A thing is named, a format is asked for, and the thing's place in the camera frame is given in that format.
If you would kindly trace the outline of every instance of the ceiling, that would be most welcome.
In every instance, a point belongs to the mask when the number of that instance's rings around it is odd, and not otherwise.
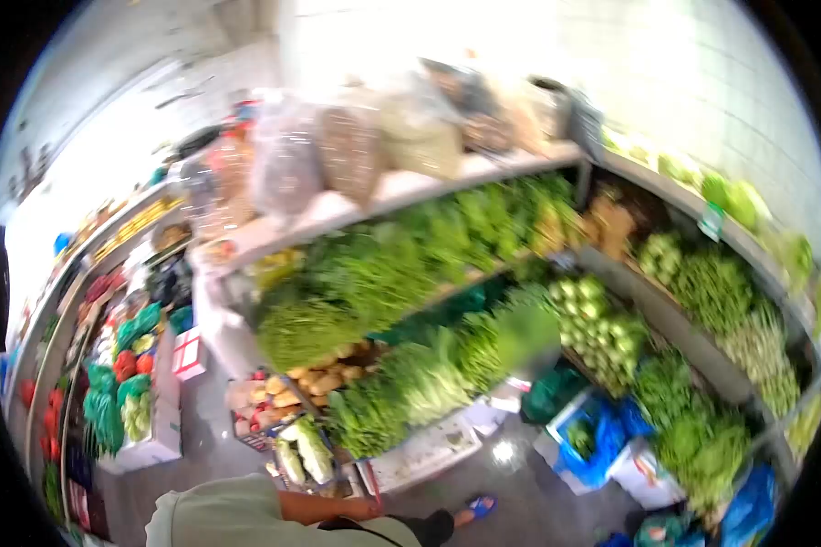
[[[49,165],[80,126],[148,69],[192,67],[272,34],[277,3],[93,0],[80,6],[31,70],[0,137],[1,219],[14,211],[13,193],[23,184],[23,149],[36,168],[46,146],[43,166]]]

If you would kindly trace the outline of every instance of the green label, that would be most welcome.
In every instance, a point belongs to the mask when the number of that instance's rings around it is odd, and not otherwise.
[[[697,223],[702,233],[719,242],[721,240],[721,227],[724,225],[724,210],[716,206],[711,201],[706,210],[702,213],[702,218]]]

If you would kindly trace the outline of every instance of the person's arm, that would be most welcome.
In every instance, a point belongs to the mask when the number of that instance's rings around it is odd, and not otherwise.
[[[336,516],[348,516],[355,521],[364,521],[381,515],[381,510],[374,501],[364,499],[339,500],[282,490],[277,492],[277,496],[283,520],[300,522],[305,526]]]

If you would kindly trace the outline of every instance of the black bag strap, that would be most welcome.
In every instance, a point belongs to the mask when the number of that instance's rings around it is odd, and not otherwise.
[[[373,534],[385,542],[392,543],[395,547],[404,547],[404,545],[395,542],[393,539],[383,536],[380,532],[375,532],[373,530],[369,530],[362,526],[359,522],[354,521],[351,518],[347,518],[345,516],[336,516],[335,518],[327,521],[322,521],[317,526],[320,530],[324,531],[335,531],[335,530],[356,530],[360,532],[368,532],[369,534]]]

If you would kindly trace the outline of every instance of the light green shirt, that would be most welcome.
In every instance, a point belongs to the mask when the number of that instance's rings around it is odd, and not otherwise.
[[[155,502],[146,547],[393,547],[363,531],[321,531],[284,521],[270,477],[216,480]],[[391,518],[364,521],[404,547],[420,547],[411,529]]]

